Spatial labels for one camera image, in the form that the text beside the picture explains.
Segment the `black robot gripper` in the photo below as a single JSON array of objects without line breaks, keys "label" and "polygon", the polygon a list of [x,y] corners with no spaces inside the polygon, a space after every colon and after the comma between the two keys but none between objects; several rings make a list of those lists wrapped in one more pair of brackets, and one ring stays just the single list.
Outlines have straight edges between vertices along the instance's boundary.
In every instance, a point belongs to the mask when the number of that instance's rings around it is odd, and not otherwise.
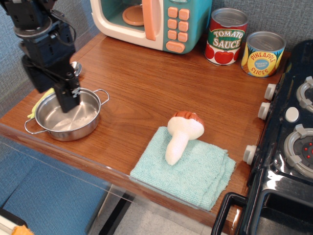
[{"label": "black robot gripper", "polygon": [[80,104],[80,84],[70,58],[76,32],[64,21],[47,21],[35,29],[20,29],[22,65],[39,93],[54,88],[63,113]]}]

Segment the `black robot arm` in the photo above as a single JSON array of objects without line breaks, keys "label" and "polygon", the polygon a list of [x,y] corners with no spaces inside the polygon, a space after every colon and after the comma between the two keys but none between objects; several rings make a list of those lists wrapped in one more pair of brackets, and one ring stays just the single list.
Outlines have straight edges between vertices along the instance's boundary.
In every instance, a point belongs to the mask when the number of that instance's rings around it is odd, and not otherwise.
[{"label": "black robot arm", "polygon": [[76,32],[53,0],[2,0],[21,39],[22,65],[38,92],[53,88],[64,113],[80,103],[80,84],[70,59]]}]

